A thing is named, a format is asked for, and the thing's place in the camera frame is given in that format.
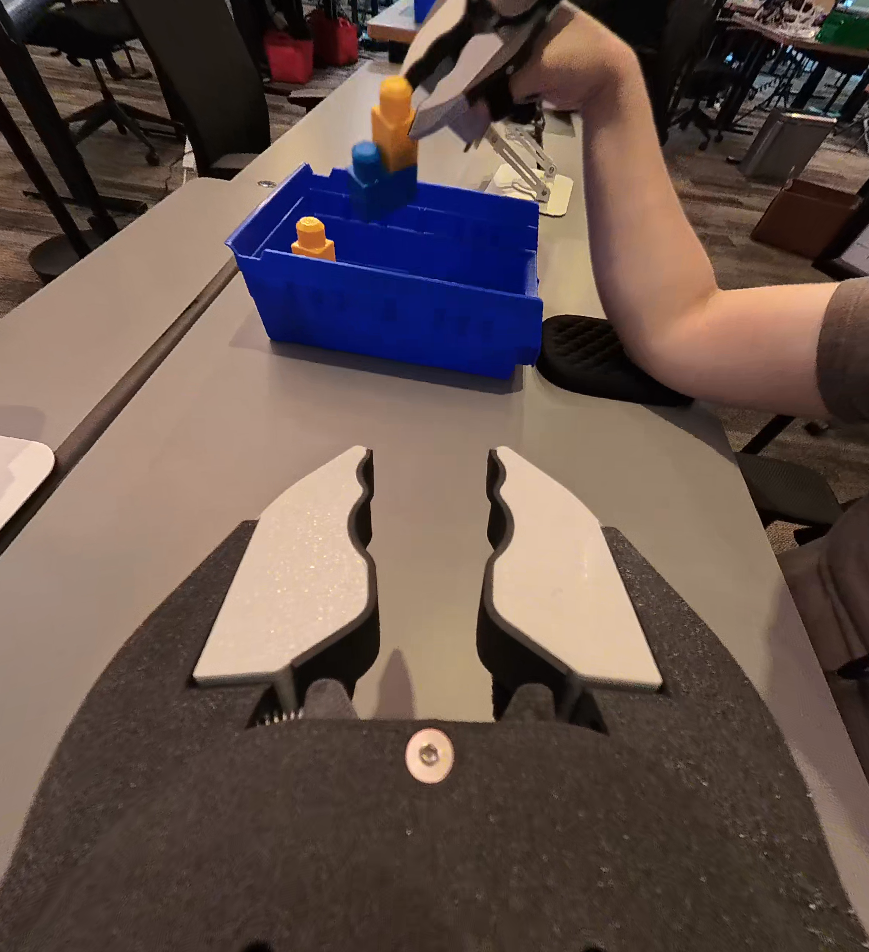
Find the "grey waste bin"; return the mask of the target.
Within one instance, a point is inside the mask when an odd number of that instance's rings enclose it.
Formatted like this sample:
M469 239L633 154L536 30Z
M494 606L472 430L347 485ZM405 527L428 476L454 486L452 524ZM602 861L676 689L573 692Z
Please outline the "grey waste bin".
M837 126L837 118L772 110L737 170L764 184L784 185L797 178Z

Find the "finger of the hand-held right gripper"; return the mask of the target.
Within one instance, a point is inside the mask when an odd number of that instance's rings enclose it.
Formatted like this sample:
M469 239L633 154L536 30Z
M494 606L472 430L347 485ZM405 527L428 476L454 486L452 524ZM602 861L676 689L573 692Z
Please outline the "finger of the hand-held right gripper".
M435 3L408 47L402 76L408 82L439 82L456 65L471 37L468 1Z
M424 24L407 52L407 80L418 95L408 136L419 142L447 127L464 142L480 141L517 111L511 81L534 41L533 22L480 32L470 22Z

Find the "blue plastic bin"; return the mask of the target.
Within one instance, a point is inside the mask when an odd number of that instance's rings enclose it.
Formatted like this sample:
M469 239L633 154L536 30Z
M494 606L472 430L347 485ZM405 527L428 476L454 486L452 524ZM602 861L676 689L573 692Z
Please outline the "blue plastic bin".
M292 254L315 216L336 261ZM347 170L304 164L226 240L271 340L507 379L542 341L539 209L420 183L378 222L353 215Z

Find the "person's right forearm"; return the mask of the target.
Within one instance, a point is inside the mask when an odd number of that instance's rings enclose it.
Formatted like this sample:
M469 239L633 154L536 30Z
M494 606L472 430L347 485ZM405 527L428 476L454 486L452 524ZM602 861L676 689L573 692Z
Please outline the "person's right forearm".
M830 283L723 290L679 202L641 73L622 63L583 102L583 192L600 302L626 351L700 401L828 417L818 387Z

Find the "green storage bin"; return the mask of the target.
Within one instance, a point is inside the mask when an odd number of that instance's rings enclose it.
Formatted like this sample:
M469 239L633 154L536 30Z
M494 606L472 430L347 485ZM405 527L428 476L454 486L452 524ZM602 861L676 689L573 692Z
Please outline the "green storage bin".
M860 11L834 9L821 21L815 40L823 45L869 50L869 16Z

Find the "blue two-stud block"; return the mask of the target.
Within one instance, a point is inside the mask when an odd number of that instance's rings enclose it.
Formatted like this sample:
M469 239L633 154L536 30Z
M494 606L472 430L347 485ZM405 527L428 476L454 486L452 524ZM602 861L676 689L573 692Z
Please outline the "blue two-stud block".
M413 204L417 165L389 171L378 145L368 140L353 145L350 153L347 185L353 215L378 222Z

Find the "yellow one-stud block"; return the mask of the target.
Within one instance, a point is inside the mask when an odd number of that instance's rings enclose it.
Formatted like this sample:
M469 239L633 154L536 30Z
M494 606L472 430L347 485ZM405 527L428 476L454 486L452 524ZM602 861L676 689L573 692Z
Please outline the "yellow one-stud block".
M418 143L409 135L415 117L413 89L401 75L381 84L377 105L371 109L371 136L388 173L399 173L417 164Z

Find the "black swivel chair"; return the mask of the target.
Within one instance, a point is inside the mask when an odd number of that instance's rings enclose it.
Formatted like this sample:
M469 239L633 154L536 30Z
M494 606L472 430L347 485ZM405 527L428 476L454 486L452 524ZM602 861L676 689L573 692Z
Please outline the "black swivel chair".
M118 133L134 137L143 146L148 165L157 168L161 162L151 134L183 140L182 126L174 119L122 103L107 85L102 68L115 81L154 77L133 62L131 42L137 35L118 2L50 2L22 28L22 39L29 47L59 54L71 65L88 64L93 70L100 100L64 118L75 144L111 124Z

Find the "person's right hand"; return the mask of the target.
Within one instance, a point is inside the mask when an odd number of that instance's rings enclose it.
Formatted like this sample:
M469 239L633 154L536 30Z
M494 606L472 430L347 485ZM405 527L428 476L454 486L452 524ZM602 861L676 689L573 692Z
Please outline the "person's right hand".
M631 47L570 2L559 4L547 19L509 86L515 104L540 102L562 111L648 104L642 69Z

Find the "black screen easel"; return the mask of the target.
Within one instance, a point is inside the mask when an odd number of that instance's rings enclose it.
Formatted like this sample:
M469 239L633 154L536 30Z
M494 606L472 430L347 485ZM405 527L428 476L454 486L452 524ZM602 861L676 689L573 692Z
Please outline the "black screen easel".
M0 70L69 193L63 197L58 192L24 145L19 161L32 180L34 195L52 213L62 232L61 237L41 242L29 254L31 267L44 284L117 234L114 212L139 215L146 210L140 202L110 199L98 191L79 144L71 139L66 116L58 111L32 56L33 49L41 49L23 42L22 28L50 2L0 1Z

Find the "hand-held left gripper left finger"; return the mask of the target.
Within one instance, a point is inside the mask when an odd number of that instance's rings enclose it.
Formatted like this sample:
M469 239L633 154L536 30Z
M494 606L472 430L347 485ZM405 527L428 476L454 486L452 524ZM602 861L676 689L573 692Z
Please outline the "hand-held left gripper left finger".
M353 696L380 649L372 497L372 451L353 446L264 509L192 671L195 684L271 686L289 716L319 680Z

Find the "black high-back office chair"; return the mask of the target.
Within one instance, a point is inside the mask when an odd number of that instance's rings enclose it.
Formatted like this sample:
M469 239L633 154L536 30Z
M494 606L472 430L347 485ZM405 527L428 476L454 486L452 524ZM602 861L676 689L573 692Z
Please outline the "black high-back office chair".
M272 144L262 78L224 1L122 1L192 148L230 181Z

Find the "yellow two-stud block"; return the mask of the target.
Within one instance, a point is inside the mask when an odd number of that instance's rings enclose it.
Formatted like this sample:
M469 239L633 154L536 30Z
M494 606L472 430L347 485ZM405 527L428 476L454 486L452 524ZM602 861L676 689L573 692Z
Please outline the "yellow two-stud block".
M336 261L333 240L327 236L324 223L315 216L303 216L295 223L296 239L292 242L292 254L317 260Z

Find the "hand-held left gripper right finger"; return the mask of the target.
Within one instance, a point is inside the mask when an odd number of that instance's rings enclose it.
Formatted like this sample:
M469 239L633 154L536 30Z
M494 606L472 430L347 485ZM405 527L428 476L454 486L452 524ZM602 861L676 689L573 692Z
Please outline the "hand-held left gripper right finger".
M476 627L496 718L538 684L557 720L601 720L596 691L664 679L600 520L509 446L488 451L488 541Z

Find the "red bag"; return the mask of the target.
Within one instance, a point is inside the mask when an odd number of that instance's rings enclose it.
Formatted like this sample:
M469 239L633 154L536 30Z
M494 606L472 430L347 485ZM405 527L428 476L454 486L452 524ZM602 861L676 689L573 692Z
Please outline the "red bag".
M317 8L309 15L308 23L316 65L347 66L358 61L358 30L349 18L330 16Z
M313 74L313 41L296 38L284 30L268 29L263 46L274 84L304 86Z

